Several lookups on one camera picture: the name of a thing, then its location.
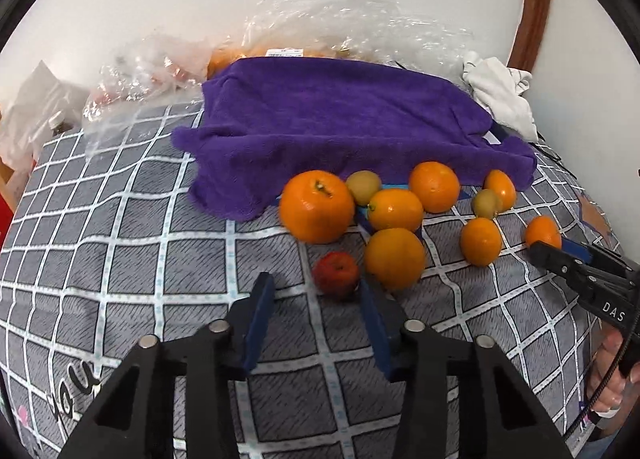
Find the kiwi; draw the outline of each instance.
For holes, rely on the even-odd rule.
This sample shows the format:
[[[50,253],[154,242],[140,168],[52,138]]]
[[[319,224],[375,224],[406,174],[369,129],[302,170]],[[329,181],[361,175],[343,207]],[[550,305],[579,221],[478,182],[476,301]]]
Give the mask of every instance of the kiwi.
[[[497,194],[486,188],[478,192],[471,200],[471,208],[473,208],[476,217],[493,219],[500,212],[501,203]]]
[[[361,170],[347,178],[347,188],[358,206],[366,206],[373,195],[382,188],[382,181],[375,172]]]

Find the white towel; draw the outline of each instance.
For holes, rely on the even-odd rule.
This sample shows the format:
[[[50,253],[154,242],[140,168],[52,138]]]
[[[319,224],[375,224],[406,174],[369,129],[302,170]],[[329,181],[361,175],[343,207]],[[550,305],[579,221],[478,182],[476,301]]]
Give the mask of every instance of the white towel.
[[[463,61],[462,80],[471,86],[473,99],[497,123],[513,129],[526,142],[537,142],[531,107],[520,96],[529,89],[531,73],[506,67],[496,57],[482,59],[475,51],[469,51]]]

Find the transparent plastic packaging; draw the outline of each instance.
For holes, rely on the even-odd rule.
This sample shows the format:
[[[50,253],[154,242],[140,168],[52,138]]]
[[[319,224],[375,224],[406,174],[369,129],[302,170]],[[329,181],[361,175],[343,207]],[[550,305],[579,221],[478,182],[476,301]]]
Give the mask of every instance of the transparent plastic packaging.
[[[113,65],[100,70],[100,83],[82,111],[87,160],[117,145],[145,108],[202,100],[210,55],[204,42],[164,35],[120,50]]]
[[[396,0],[262,0],[241,38],[214,49],[211,77],[239,58],[303,54],[394,65],[464,86],[462,58],[473,35],[426,17],[405,15]]]
[[[24,81],[11,108],[0,120],[0,158],[21,174],[29,174],[42,147],[61,126],[81,123],[88,91],[58,80],[40,62]]]

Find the gray checkered tablecloth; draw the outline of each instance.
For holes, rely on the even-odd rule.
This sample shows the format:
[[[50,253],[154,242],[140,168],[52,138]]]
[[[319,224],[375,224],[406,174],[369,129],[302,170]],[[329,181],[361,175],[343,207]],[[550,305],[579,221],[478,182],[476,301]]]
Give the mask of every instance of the gray checkered tablecloth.
[[[368,235],[353,226],[338,243],[305,245],[280,226],[275,207],[244,223],[198,212],[186,193],[196,163],[169,134],[196,126],[200,108],[145,110],[89,163],[78,132],[45,146],[0,252],[0,368],[23,442],[55,458],[93,399],[93,383],[109,377],[137,338],[193,333],[224,316],[264,270],[278,288],[264,349],[249,380],[230,385],[240,452],[389,458],[404,386],[376,370],[358,306],[327,301],[310,278],[334,249],[362,262]],[[580,222],[584,192],[575,179],[538,158],[533,187],[497,219],[500,258],[482,269],[463,260],[458,237],[472,211],[460,200],[424,219],[430,266],[399,300],[448,336],[491,334],[562,431],[578,413],[597,325],[557,277],[527,262],[522,230],[547,214],[575,241],[601,236]],[[447,453],[455,457],[454,378],[449,389]],[[183,399],[178,381],[176,459],[186,457]]]

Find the metal screw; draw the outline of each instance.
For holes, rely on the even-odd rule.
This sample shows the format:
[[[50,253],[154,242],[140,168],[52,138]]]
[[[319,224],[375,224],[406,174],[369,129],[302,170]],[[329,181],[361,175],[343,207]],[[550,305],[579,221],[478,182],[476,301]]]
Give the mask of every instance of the metal screw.
[[[404,322],[404,328],[412,333],[420,333],[424,331],[426,326],[420,320],[410,319]]]
[[[226,320],[222,320],[222,318],[218,320],[214,320],[209,324],[209,331],[212,333],[223,333],[229,329],[229,322]]]
[[[476,338],[476,343],[484,349],[491,349],[495,345],[495,340],[487,334],[481,334]]]
[[[158,337],[155,334],[146,334],[139,341],[138,345],[143,349],[149,349],[158,343]]]

